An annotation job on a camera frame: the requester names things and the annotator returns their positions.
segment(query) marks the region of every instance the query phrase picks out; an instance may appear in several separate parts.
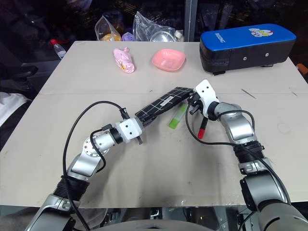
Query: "black solar panel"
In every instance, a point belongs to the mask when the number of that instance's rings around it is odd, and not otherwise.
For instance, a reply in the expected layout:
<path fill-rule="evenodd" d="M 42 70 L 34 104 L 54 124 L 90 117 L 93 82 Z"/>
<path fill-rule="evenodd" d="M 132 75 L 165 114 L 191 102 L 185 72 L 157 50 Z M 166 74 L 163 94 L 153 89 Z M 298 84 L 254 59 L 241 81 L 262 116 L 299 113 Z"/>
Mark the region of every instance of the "black solar panel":
<path fill-rule="evenodd" d="M 158 100 L 147 105 L 138 111 L 135 116 L 143 123 L 143 126 L 149 125 L 158 115 L 168 111 L 181 101 L 188 98 L 191 88 L 176 87 Z"/>

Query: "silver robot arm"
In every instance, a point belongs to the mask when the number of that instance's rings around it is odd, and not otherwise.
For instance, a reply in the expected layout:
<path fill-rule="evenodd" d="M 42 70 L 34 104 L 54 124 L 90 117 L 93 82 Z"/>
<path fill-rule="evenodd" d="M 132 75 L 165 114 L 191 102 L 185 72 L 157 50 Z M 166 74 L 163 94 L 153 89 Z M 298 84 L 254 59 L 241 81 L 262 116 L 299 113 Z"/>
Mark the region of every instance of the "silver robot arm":
<path fill-rule="evenodd" d="M 233 150 L 239 161 L 240 172 L 245 175 L 240 180 L 242 193 L 247 207 L 257 212 L 261 230 L 307 231 L 308 221 L 292 205 L 287 204 L 286 195 L 277 179 L 266 166 L 247 152 L 253 152 L 272 168 L 269 159 L 263 155 L 264 147 L 257 141 L 253 126 L 242 112 L 223 114 L 241 110 L 240 106 L 220 103 L 207 80 L 196 86 L 190 102 L 194 106 L 191 114 L 200 109 L 206 118 L 220 120 L 229 141 L 236 144 Z"/>
<path fill-rule="evenodd" d="M 131 139 L 138 138 L 142 134 L 143 126 L 137 118 L 130 118 L 116 123 L 115 127 L 107 125 L 103 130 L 106 129 L 109 131 L 93 136 L 94 144 L 103 155 L 116 144 L 123 141 L 128 143 Z M 87 138 L 83 143 L 81 154 L 75 157 L 67 169 L 66 179 L 69 182 L 70 195 L 77 207 L 80 205 L 79 201 L 90 184 L 91 178 L 101 166 L 102 159 L 91 145 L 90 138 Z M 73 208 L 62 177 L 56 190 L 48 195 L 25 231 L 71 231 L 76 222 L 70 216 L 72 213 Z"/>

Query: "table surface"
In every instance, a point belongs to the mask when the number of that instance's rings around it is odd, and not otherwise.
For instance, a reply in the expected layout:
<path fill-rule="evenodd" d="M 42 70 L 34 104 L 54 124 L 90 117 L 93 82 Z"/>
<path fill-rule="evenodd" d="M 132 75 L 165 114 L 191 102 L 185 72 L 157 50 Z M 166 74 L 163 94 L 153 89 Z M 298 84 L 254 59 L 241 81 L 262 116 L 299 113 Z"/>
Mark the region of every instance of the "table surface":
<path fill-rule="evenodd" d="M 130 48 L 136 70 L 122 72 L 114 48 Z M 186 54 L 178 72 L 151 64 L 163 48 Z M 0 154 L 0 204 L 41 206 L 62 174 L 62 154 L 77 116 L 91 103 L 114 101 L 133 115 L 164 93 L 195 87 L 207 78 L 220 101 L 253 113 L 265 155 L 284 182 L 292 201 L 308 200 L 308 85 L 290 59 L 274 67 L 253 67 L 213 76 L 199 58 L 199 43 L 77 41 L 50 76 Z M 160 115 L 136 141 L 106 154 L 107 167 L 96 174 L 81 207 L 196 206 L 244 204 L 243 177 L 229 146 L 205 146 L 189 134 L 184 120 L 168 127 L 176 108 Z M 98 105 L 77 125 L 67 162 L 84 140 L 103 125 L 120 121 L 117 109 Z M 197 131 L 201 117 L 192 119 Z M 207 125 L 207 141 L 227 141 L 219 122 Z"/>

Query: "black rubber foot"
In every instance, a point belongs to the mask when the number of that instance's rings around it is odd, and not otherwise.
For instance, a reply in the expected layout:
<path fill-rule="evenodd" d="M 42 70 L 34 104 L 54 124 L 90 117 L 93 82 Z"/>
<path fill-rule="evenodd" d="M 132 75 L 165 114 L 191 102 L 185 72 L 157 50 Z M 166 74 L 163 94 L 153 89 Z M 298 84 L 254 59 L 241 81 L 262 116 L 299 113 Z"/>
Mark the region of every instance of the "black rubber foot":
<path fill-rule="evenodd" d="M 221 74 L 225 74 L 226 71 L 218 71 L 218 72 L 213 72 L 213 75 L 217 76 L 217 75 L 221 75 Z"/>
<path fill-rule="evenodd" d="M 264 66 L 261 66 L 261 67 L 272 67 L 272 66 L 274 66 L 274 64 L 264 65 Z"/>

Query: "blue case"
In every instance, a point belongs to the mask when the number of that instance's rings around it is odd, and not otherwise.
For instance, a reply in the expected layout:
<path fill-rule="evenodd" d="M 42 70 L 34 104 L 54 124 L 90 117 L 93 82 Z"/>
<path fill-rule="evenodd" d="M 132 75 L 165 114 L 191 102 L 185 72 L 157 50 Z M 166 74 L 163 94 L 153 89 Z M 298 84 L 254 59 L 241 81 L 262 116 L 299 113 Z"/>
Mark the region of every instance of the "blue case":
<path fill-rule="evenodd" d="M 295 40 L 291 31 L 276 24 L 207 31 L 200 38 L 201 63 L 214 74 L 270 66 L 287 59 Z"/>

